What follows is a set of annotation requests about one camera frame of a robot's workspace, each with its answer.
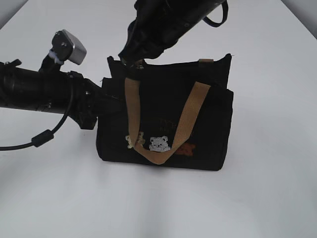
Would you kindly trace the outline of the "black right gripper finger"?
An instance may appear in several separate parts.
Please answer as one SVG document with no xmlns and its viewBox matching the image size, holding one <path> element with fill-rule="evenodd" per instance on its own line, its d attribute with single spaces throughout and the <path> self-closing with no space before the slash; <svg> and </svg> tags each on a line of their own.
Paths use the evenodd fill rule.
<svg viewBox="0 0 317 238">
<path fill-rule="evenodd" d="M 135 79 L 138 70 L 138 63 L 135 59 L 120 58 L 120 61 L 124 66 L 126 77 L 129 79 Z"/>
</svg>

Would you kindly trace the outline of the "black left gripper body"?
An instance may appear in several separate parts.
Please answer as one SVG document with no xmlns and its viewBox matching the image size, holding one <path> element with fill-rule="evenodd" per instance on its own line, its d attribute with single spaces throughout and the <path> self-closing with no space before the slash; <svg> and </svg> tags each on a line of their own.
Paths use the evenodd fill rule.
<svg viewBox="0 0 317 238">
<path fill-rule="evenodd" d="M 123 111 L 123 100 L 107 95 L 102 87 L 82 74 L 70 71 L 66 76 L 70 89 L 66 113 L 80 129 L 94 129 L 99 117 Z"/>
</svg>

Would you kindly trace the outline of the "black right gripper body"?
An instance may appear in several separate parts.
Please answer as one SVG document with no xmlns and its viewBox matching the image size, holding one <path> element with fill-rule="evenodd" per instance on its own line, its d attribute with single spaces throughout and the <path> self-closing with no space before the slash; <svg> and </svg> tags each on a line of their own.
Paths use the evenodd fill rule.
<svg viewBox="0 0 317 238">
<path fill-rule="evenodd" d="M 174 46 L 188 30 L 188 22 L 171 7 L 170 0 L 138 0 L 137 11 L 127 29 L 127 41 L 119 58 L 156 59 Z"/>
</svg>

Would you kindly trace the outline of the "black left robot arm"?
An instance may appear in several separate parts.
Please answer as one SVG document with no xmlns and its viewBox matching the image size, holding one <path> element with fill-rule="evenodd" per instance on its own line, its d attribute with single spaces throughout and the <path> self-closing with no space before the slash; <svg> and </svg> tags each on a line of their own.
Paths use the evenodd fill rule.
<svg viewBox="0 0 317 238">
<path fill-rule="evenodd" d="M 2 108 L 63 114 L 81 129 L 92 130 L 97 119 L 123 110 L 123 101 L 109 96 L 82 74 L 71 71 L 32 71 L 20 68 L 21 61 L 0 64 Z"/>
</svg>

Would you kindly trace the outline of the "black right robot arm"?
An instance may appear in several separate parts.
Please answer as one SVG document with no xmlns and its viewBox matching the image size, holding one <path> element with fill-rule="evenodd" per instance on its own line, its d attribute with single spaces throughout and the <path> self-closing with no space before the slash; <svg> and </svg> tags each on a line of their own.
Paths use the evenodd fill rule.
<svg viewBox="0 0 317 238">
<path fill-rule="evenodd" d="M 229 9 L 225 0 L 138 0 L 134 8 L 136 18 L 118 55 L 130 79 L 145 59 L 158 58 L 200 21 L 221 26 Z"/>
</svg>

